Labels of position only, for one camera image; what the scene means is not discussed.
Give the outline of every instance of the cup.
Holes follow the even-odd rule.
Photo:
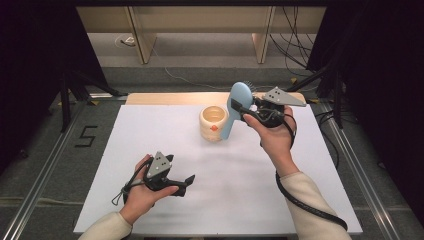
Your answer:
[[[228,119],[228,112],[220,106],[204,108],[199,115],[200,134],[211,142],[221,141],[221,131]]]

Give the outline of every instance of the sleeve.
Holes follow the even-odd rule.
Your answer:
[[[306,174],[302,172],[290,174],[280,178],[280,181],[284,188],[295,198],[311,207],[337,216],[336,212],[322,197],[316,184]],[[286,201],[299,239],[351,239],[346,230],[340,225],[306,212],[287,199]]]
[[[132,226],[118,212],[112,212],[91,225],[80,240],[120,240],[131,233]]]

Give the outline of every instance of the white tabletop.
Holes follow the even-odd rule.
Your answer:
[[[295,234],[275,169],[256,132],[236,121],[230,137],[218,143],[200,136],[204,105],[125,105],[74,229],[84,232],[97,219],[119,211],[111,200],[130,179],[146,153],[173,154],[169,179],[195,174],[184,197],[160,200],[135,224],[144,236],[283,236]],[[309,106],[293,107],[298,124],[292,148],[298,167],[315,180],[322,195],[344,219],[350,234],[362,229],[340,181]]]

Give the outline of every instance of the wrist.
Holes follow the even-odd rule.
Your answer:
[[[130,224],[131,226],[137,221],[137,219],[140,217],[138,214],[135,214],[136,211],[129,209],[127,206],[124,206],[119,213],[121,214],[122,218]]]
[[[299,168],[294,163],[290,152],[271,158],[271,160],[277,170],[278,175],[280,175],[280,177],[284,177],[296,172],[300,172]]]

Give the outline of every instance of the person's right hand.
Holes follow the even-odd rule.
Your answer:
[[[293,110],[285,106],[284,114],[293,116]],[[263,149],[271,158],[281,177],[299,171],[291,157],[292,137],[285,125],[281,124],[275,128],[267,128],[249,114],[243,115],[243,118],[259,134]],[[296,123],[291,117],[286,116],[284,120],[293,131],[296,130]]]

